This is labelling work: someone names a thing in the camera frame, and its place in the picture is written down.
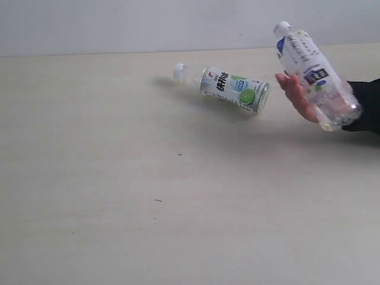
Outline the person's open hand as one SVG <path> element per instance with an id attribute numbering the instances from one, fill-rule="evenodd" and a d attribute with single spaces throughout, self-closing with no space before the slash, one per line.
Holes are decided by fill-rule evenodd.
<path id="1" fill-rule="evenodd" d="M 299 82 L 299 78 L 294 75 L 281 73 L 276 74 L 275 78 L 281 89 L 285 92 L 287 99 L 291 102 L 299 115 L 309 122 L 318 123 L 318 118 L 313 108 L 305 99 L 304 89 Z"/>

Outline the black sleeved forearm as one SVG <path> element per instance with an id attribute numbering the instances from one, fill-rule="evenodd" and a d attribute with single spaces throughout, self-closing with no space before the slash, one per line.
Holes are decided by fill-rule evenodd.
<path id="1" fill-rule="evenodd" d="M 379 135 L 380 79 L 370 82 L 349 81 L 353 94 L 362 107 L 362 114 L 350 125 L 343 126 L 348 132 L 369 131 Z"/>

